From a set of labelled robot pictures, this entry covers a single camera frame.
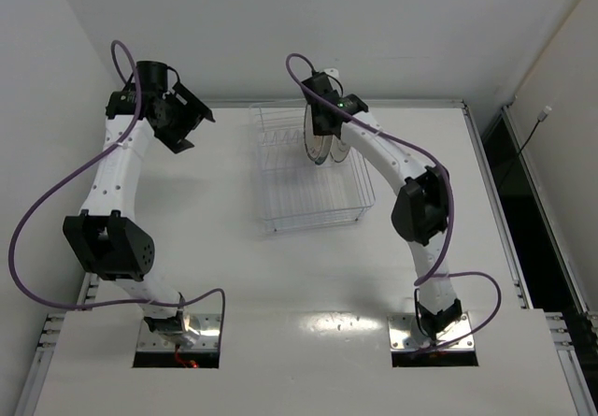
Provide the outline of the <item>green rimmed lettered plate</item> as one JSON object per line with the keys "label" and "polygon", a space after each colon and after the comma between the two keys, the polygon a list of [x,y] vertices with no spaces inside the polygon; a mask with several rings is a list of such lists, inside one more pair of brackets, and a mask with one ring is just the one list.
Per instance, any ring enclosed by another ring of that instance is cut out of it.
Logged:
{"label": "green rimmed lettered plate", "polygon": [[315,165],[322,165],[326,162],[331,147],[332,140],[325,137],[322,141],[316,141],[307,148],[308,157]]}

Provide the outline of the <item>orange sunburst plate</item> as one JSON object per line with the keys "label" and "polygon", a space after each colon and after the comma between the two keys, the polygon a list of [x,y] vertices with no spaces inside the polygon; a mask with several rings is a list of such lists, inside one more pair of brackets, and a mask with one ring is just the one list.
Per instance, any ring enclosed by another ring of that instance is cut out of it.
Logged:
{"label": "orange sunburst plate", "polygon": [[322,141],[325,137],[332,139],[331,136],[315,136],[313,134],[311,106],[306,105],[305,117],[304,117],[304,147],[305,147],[307,157],[308,157],[307,148],[310,147],[316,141],[318,141],[318,142]]}

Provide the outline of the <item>white plate with dark rim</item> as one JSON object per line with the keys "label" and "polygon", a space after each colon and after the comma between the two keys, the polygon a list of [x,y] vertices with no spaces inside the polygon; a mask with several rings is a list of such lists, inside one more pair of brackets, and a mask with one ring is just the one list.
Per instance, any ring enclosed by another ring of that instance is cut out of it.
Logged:
{"label": "white plate with dark rim", "polygon": [[338,136],[332,135],[329,155],[335,163],[342,163],[348,157],[351,146],[343,142]]}

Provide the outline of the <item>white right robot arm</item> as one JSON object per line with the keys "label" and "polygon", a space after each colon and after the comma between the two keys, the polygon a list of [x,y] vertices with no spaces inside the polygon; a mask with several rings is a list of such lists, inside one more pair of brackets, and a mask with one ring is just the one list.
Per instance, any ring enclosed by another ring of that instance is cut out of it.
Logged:
{"label": "white right robot arm", "polygon": [[302,81],[305,95],[304,145],[316,165],[343,162],[356,150],[389,183],[396,195],[391,221],[407,242],[418,277],[416,318],[430,340],[462,315],[443,247],[449,229],[451,198],[443,169],[421,162],[382,136],[382,128],[356,95],[342,96],[326,72]]}

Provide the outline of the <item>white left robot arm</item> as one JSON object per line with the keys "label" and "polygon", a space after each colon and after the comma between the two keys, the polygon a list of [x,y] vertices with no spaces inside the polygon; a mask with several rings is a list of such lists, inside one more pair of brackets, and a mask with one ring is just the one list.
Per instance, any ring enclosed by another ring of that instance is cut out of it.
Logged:
{"label": "white left robot arm", "polygon": [[168,82],[173,67],[139,61],[136,70],[109,98],[104,146],[110,153],[99,162],[79,214],[65,217],[63,232],[86,272],[138,300],[151,333],[190,349],[200,339],[200,322],[154,269],[155,243],[135,222],[135,196],[151,141],[175,154],[189,150],[188,134],[213,115],[180,81]]}

